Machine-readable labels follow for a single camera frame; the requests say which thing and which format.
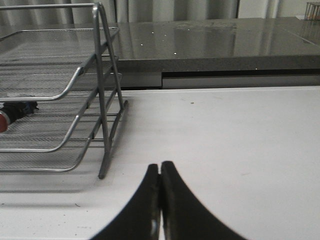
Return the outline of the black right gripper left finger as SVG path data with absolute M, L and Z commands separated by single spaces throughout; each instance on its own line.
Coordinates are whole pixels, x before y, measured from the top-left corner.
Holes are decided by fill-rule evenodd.
M 157 240 L 160 228 L 160 175 L 150 164 L 134 195 L 93 240 Z

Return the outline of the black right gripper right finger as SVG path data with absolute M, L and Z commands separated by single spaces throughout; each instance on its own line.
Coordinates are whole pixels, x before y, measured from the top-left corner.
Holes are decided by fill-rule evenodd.
M 243 240 L 192 193 L 172 161 L 161 164 L 160 202 L 166 240 Z

